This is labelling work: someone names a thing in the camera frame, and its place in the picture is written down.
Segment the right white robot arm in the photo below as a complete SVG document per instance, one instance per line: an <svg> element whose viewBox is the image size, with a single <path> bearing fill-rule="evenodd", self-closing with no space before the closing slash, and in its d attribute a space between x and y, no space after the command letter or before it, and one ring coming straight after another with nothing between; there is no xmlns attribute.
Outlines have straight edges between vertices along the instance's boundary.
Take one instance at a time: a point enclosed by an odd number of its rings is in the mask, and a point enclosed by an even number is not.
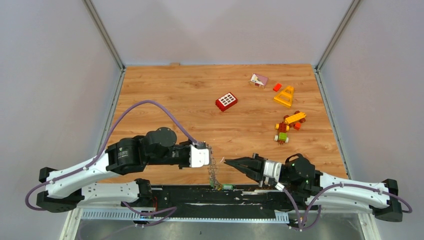
<svg viewBox="0 0 424 240"><path fill-rule="evenodd" d="M285 162L254 154L251 157L226 159L224 163L245 174L259 187L274 187L285 195L290 210L305 212L318 207L371 211L381 221L399 223L404 211L396 180L360 182L330 175L316 169L297 153Z"/></svg>

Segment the small green bubble level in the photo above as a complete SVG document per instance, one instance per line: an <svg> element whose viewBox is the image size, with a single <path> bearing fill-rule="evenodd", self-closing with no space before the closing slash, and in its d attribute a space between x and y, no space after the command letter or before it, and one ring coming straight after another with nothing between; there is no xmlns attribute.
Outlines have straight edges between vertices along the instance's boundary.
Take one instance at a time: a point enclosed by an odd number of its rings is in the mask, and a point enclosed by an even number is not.
<svg viewBox="0 0 424 240"><path fill-rule="evenodd" d="M222 185L222 190L232 190L234 188L234 186L232 184L223 184Z"/></svg>

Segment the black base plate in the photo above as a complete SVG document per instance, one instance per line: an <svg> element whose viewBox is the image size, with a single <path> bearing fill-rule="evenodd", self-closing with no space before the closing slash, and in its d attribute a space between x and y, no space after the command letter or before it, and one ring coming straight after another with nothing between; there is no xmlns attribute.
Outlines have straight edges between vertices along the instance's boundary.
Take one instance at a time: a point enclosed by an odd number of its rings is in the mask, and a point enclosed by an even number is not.
<svg viewBox="0 0 424 240"><path fill-rule="evenodd" d="M137 196L129 203L131 207L176 207L174 218L270 219L275 211L294 210L284 192L257 185L235 185L220 191L209 185L153 185L150 192Z"/></svg>

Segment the small red toy brick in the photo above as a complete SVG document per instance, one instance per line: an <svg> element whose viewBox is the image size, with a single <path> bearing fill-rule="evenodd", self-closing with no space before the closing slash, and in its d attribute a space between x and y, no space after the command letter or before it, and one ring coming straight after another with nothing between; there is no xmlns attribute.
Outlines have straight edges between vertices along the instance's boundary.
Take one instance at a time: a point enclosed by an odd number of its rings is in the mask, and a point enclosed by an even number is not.
<svg viewBox="0 0 424 240"><path fill-rule="evenodd" d="M276 83L272 90L274 92L278 92L281 89L281 87L282 85L280 83Z"/></svg>

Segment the pink roof toy house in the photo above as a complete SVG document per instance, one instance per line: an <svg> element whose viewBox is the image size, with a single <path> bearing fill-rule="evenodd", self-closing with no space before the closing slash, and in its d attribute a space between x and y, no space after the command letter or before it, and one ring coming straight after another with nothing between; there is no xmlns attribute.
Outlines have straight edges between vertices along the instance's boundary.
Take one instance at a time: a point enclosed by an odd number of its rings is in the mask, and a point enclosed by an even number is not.
<svg viewBox="0 0 424 240"><path fill-rule="evenodd" d="M249 84L254 85L256 87L265 88L265 86L268 83L268 80L269 80L269 78L266 77L266 76L253 73L248 82L249 82Z"/></svg>

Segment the large grey toothed keyring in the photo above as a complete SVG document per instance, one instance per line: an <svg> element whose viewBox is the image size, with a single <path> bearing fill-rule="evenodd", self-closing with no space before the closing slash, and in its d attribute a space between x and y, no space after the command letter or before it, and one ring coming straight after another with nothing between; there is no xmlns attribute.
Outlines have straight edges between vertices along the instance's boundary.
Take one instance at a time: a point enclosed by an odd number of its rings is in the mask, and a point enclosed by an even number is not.
<svg viewBox="0 0 424 240"><path fill-rule="evenodd" d="M221 191L223 189L223 186L217 178L218 167L217 167L215 158L213 156L213 150L210 146L208 147L208 150L209 150L209 160L210 160L210 163L208 165L209 184L213 189L217 191Z"/></svg>

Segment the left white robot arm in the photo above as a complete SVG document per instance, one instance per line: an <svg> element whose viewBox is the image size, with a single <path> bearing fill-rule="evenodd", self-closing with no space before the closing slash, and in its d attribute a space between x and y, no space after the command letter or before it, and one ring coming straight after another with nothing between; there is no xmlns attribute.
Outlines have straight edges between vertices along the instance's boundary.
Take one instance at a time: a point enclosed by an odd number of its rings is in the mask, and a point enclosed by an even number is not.
<svg viewBox="0 0 424 240"><path fill-rule="evenodd" d="M39 181L45 183L46 188L37 194L36 205L51 213L63 213L87 200L82 189L95 182L140 173L148 165L189 168L192 150L196 147L192 140L177 143L176 133L168 127L123 138L109 145L92 165L86 160L62 170L40 169Z"/></svg>

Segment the yellow orange toy car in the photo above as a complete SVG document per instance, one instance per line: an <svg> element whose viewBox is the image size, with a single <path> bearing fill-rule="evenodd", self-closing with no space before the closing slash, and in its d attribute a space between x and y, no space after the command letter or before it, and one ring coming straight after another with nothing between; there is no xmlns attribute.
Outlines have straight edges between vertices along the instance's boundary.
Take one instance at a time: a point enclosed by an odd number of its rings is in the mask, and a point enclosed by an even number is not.
<svg viewBox="0 0 424 240"><path fill-rule="evenodd" d="M296 123L304 123L306 121L307 114L302 111L295 111L292 115L285 115L283 117L283 123L289 128L293 128Z"/></svg>

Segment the yellow triangular toy frame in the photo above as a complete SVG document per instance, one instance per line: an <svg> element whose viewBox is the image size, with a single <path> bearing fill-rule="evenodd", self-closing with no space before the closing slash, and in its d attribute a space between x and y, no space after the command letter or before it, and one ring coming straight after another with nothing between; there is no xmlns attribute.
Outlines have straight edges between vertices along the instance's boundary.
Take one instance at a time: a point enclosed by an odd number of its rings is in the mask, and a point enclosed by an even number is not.
<svg viewBox="0 0 424 240"><path fill-rule="evenodd" d="M287 108L291 108L294 99L294 91L294 87L289 85L285 87L281 92L279 92L276 96L274 96L273 100L280 105L283 105Z"/></svg>

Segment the red window toy brick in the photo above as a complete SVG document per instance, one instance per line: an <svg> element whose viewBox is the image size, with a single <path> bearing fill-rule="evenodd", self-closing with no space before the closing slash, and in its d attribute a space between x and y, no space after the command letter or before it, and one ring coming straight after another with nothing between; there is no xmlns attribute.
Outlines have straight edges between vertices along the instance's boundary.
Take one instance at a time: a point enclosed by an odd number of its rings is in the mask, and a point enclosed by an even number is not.
<svg viewBox="0 0 424 240"><path fill-rule="evenodd" d="M231 92L228 92L225 95L215 100L215 105L218 107L218 109L221 112L225 112L226 110L228 110L229 108L231 108L237 103L238 103L237 97Z"/></svg>

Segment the red green toy vehicle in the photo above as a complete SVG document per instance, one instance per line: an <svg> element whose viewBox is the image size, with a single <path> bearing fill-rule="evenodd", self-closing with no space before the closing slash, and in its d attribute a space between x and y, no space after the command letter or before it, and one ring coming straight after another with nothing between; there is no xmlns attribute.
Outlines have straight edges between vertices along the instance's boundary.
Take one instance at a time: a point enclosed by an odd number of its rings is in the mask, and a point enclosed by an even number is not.
<svg viewBox="0 0 424 240"><path fill-rule="evenodd" d="M289 137L287 132L290 130L290 127L284 122L277 123L274 127L277 130L276 135L274 136L274 141L280 145L286 144L289 142Z"/></svg>

